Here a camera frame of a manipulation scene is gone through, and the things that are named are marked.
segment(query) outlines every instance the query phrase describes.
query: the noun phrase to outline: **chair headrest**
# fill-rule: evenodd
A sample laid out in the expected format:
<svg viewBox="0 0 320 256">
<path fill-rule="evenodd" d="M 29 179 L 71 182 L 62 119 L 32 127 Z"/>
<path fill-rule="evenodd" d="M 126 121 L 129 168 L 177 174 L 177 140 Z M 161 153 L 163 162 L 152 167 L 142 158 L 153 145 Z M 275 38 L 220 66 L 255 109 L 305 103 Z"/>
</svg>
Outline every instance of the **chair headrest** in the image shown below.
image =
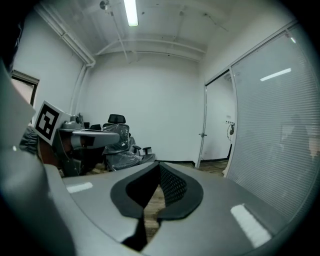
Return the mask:
<svg viewBox="0 0 320 256">
<path fill-rule="evenodd" d="M 123 115 L 120 114 L 111 114 L 108 119 L 108 123 L 111 124 L 125 124 L 126 119 Z"/>
</svg>

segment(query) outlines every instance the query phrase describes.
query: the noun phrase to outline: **ceiling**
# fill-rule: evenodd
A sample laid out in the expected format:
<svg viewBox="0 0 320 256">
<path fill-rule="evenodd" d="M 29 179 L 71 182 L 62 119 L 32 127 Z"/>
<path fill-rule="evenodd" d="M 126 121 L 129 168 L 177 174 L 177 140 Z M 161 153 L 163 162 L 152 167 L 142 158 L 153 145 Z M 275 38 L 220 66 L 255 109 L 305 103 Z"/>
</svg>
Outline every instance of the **ceiling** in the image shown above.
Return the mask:
<svg viewBox="0 0 320 256">
<path fill-rule="evenodd" d="M 228 31 L 238 0 L 136 0 L 138 26 L 128 25 L 124 0 L 46 0 L 92 55 L 159 53 L 200 61 L 217 30 Z"/>
</svg>

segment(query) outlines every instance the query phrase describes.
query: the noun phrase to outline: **doorway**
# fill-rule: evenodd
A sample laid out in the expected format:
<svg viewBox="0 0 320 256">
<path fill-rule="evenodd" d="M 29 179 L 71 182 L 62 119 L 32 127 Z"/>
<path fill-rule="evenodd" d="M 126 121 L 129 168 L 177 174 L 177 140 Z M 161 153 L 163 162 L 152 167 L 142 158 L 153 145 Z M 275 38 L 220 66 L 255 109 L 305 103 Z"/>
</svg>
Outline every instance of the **doorway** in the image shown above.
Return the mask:
<svg viewBox="0 0 320 256">
<path fill-rule="evenodd" d="M 228 164 L 236 120 L 236 97 L 231 72 L 226 70 L 205 86 L 205 115 L 197 168 Z"/>
</svg>

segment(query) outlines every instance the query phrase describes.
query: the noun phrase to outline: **window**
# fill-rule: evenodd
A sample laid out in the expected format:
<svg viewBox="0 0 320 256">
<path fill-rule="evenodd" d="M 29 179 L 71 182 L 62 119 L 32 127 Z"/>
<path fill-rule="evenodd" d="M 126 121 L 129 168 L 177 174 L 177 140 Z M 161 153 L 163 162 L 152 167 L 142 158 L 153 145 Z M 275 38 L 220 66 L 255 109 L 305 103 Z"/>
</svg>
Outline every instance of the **window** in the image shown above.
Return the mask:
<svg viewBox="0 0 320 256">
<path fill-rule="evenodd" d="M 39 80 L 14 70 L 11 81 L 21 96 L 31 105 L 34 105 Z"/>
</svg>

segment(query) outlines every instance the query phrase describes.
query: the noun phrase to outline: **dark window frame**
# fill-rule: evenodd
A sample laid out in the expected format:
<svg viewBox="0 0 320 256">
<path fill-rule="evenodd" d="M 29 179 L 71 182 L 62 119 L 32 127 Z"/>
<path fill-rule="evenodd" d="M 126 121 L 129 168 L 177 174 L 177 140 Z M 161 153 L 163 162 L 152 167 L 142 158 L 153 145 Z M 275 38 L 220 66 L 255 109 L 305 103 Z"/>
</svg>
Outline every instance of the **dark window frame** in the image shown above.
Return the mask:
<svg viewBox="0 0 320 256">
<path fill-rule="evenodd" d="M 11 78 L 14 79 L 14 80 L 23 82 L 23 83 L 25 83 L 27 85 L 33 86 L 31 99 L 30 99 L 30 104 L 32 106 L 34 106 L 36 91 L 37 91 L 37 87 L 38 87 L 38 84 L 39 84 L 40 80 L 36 79 L 36 78 L 34 78 L 32 76 L 29 76 L 27 74 L 21 73 L 21 72 L 19 72 L 17 70 L 13 70 Z"/>
</svg>

